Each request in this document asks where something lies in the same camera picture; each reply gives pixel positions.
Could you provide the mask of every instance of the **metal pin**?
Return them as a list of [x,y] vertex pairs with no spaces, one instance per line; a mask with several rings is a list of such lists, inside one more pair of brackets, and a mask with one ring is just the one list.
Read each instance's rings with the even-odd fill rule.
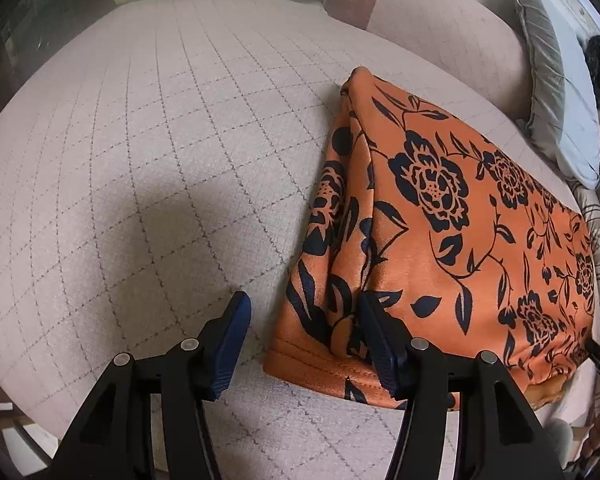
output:
[[429,348],[429,341],[423,337],[414,337],[411,340],[411,347],[415,348],[416,350],[426,350]]
[[182,343],[180,343],[180,348],[188,352],[190,350],[195,350],[196,348],[198,348],[199,344],[200,343],[195,337],[190,337],[188,339],[185,339]]
[[116,366],[124,366],[129,361],[131,361],[131,356],[125,352],[122,352],[122,354],[118,354],[113,358],[113,364]]
[[498,356],[494,354],[491,350],[483,350],[480,352],[480,359],[482,359],[488,365],[493,365],[498,362]]

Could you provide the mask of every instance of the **white pillow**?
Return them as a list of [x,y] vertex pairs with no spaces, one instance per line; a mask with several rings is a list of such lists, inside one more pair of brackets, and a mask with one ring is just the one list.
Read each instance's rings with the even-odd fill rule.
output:
[[600,182],[600,126],[593,85],[574,31],[549,0],[512,0],[533,79],[526,129],[567,178]]

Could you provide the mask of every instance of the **orange satin fabric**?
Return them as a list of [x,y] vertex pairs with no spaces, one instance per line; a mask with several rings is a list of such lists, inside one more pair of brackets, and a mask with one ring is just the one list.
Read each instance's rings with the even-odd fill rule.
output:
[[586,358],[582,216],[480,133],[365,68],[342,88],[265,371],[395,407],[357,325],[360,290],[445,352],[496,352],[536,405]]

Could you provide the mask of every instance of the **orange garment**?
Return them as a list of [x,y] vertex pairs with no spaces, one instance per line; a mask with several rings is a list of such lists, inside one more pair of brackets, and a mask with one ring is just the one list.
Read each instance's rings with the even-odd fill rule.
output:
[[395,407],[357,324],[374,291],[442,351],[495,352],[528,399],[586,358],[594,273],[582,216],[445,110],[354,70],[326,150],[267,373]]

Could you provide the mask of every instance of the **sofa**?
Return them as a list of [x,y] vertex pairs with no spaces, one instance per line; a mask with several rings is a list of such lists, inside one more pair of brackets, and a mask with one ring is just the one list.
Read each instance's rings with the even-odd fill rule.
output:
[[[284,383],[261,363],[340,85],[368,67],[579,210],[514,122],[530,102],[523,40],[474,0],[430,1],[378,0],[365,25],[337,0],[140,0],[38,70],[0,114],[0,385],[11,399],[62,437],[115,354],[165,352],[241,289],[251,327],[231,389],[206,405],[224,478],[382,478],[402,412]],[[164,468],[157,399],[154,413]],[[457,413],[447,431],[441,478],[452,477]]]

